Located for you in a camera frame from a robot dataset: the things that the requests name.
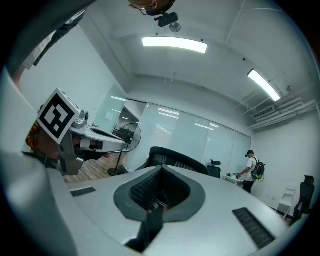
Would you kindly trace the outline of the black standing fan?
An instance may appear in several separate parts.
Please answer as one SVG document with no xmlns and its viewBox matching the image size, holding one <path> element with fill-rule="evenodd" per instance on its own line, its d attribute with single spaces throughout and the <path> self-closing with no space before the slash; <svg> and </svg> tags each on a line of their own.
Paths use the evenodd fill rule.
<svg viewBox="0 0 320 256">
<path fill-rule="evenodd" d="M 142 138 L 142 131 L 137 123 L 129 123 L 121 127 L 116 135 L 124 140 L 125 147 L 119 153 L 116 167 L 110 168 L 107 171 L 112 177 L 128 173 L 127 169 L 120 164 L 120 160 L 123 152 L 130 153 L 138 147 Z"/>
</svg>

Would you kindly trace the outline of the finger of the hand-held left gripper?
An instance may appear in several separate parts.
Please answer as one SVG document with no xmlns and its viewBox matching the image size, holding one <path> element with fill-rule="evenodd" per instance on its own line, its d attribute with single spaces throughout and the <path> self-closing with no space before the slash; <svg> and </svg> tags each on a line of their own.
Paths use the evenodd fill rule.
<svg viewBox="0 0 320 256">
<path fill-rule="evenodd" d="M 86 126 L 86 136 L 90 138 L 95 138 L 97 136 L 103 136 L 103 137 L 108 137 L 108 138 L 116 138 L 117 136 L 106 132 L 98 127 L 87 125 Z"/>
<path fill-rule="evenodd" d="M 92 152 L 117 152 L 125 147 L 125 141 L 119 137 L 88 137 L 86 129 L 74 129 L 74 134 L 80 136 L 80 150 Z"/>
</svg>

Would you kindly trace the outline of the black office chair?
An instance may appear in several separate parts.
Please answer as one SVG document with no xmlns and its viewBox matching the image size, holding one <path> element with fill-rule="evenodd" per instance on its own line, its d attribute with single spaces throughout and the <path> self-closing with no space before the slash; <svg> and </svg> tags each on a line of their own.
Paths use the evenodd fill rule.
<svg viewBox="0 0 320 256">
<path fill-rule="evenodd" d="M 214 161 L 210 160 L 211 164 L 207 166 L 208 173 L 211 177 L 220 179 L 221 178 L 221 162 L 220 161 Z"/>
<path fill-rule="evenodd" d="M 300 195 L 298 204 L 294 208 L 293 219 L 290 222 L 292 226 L 295 222 L 300 220 L 303 215 L 310 214 L 310 205 L 315 191 L 315 179 L 313 176 L 305 175 L 304 182 L 300 184 Z"/>
</svg>

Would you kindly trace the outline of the white ceiling pipes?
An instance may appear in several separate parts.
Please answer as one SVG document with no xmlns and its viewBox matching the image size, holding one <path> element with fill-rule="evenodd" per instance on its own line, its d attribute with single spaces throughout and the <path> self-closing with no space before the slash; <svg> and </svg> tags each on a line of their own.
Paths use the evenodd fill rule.
<svg viewBox="0 0 320 256">
<path fill-rule="evenodd" d="M 297 106 L 290 106 L 286 109 L 270 114 L 263 120 L 258 121 L 256 124 L 250 125 L 248 128 L 252 131 L 266 128 L 281 123 L 283 121 L 292 119 L 299 115 L 308 113 L 312 110 L 318 110 L 319 107 L 319 102 L 316 100 L 311 100 L 307 103 L 302 104 L 298 103 Z"/>
</svg>

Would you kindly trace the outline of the person's left hand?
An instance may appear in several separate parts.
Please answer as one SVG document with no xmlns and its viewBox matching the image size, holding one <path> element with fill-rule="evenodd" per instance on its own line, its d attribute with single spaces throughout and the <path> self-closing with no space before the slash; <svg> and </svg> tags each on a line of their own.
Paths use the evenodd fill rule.
<svg viewBox="0 0 320 256">
<path fill-rule="evenodd" d="M 43 129 L 41 129 L 38 135 L 38 147 L 48 158 L 54 160 L 60 159 L 57 143 Z"/>
</svg>

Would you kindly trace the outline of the white folding stool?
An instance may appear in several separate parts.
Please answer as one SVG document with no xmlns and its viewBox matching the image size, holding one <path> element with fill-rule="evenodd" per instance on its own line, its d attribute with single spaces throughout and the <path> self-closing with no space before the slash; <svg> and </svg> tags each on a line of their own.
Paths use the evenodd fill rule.
<svg viewBox="0 0 320 256">
<path fill-rule="evenodd" d="M 282 195 L 282 198 L 280 199 L 278 206 L 276 208 L 276 212 L 280 209 L 280 210 L 284 210 L 283 212 L 283 220 L 286 219 L 288 213 L 290 212 L 292 205 L 293 205 L 293 199 L 295 197 L 297 191 L 297 187 L 294 185 L 287 185 L 284 188 L 284 192 Z"/>
</svg>

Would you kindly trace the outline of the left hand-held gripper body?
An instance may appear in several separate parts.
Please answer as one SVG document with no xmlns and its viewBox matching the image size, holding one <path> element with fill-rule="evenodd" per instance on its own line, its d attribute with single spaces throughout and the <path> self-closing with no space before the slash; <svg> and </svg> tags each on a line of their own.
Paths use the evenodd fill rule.
<svg viewBox="0 0 320 256">
<path fill-rule="evenodd" d="M 86 138 L 88 115 L 60 88 L 53 91 L 38 112 L 36 121 L 59 152 L 60 172 L 65 176 L 78 175 L 84 163 L 75 145 Z"/>
</svg>

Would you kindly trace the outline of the long ceiling light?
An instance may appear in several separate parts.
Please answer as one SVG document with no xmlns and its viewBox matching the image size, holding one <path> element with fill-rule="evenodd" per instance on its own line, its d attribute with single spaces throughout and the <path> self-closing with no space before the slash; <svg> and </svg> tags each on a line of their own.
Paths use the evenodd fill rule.
<svg viewBox="0 0 320 256">
<path fill-rule="evenodd" d="M 179 48 L 201 54 L 205 54 L 208 48 L 206 43 L 178 37 L 155 36 L 143 37 L 141 40 L 144 47 Z"/>
<path fill-rule="evenodd" d="M 252 69 L 247 76 L 260 86 L 274 102 L 281 99 L 276 90 L 257 71 Z"/>
</svg>

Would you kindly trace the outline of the black mesh chair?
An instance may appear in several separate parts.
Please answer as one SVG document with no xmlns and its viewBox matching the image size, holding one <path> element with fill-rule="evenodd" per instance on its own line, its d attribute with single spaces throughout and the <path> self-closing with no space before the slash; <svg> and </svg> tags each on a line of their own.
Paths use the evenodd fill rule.
<svg viewBox="0 0 320 256">
<path fill-rule="evenodd" d="M 158 146 L 150 149 L 146 162 L 136 170 L 162 165 L 178 167 L 209 176 L 208 169 L 197 160 L 179 152 Z"/>
</svg>

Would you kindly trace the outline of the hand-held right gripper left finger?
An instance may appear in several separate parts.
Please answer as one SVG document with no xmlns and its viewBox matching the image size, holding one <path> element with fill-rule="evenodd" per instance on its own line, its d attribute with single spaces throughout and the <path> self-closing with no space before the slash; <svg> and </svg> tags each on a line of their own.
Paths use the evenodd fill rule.
<svg viewBox="0 0 320 256">
<path fill-rule="evenodd" d="M 143 256 L 126 246 L 137 238 L 141 222 L 127 219 L 114 202 L 114 193 L 153 167 L 96 181 L 63 185 L 63 218 L 77 256 Z"/>
</svg>

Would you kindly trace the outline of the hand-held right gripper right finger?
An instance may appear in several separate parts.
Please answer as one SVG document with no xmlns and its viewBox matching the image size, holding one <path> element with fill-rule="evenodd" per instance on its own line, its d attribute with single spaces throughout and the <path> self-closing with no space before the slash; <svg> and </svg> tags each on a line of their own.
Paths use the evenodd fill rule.
<svg viewBox="0 0 320 256">
<path fill-rule="evenodd" d="M 147 256 L 247 256 L 258 250 L 233 214 L 247 208 L 278 238 L 288 229 L 270 207 L 238 186 L 222 179 L 173 167 L 205 190 L 202 208 L 188 221 L 164 223 L 147 248 Z"/>
</svg>

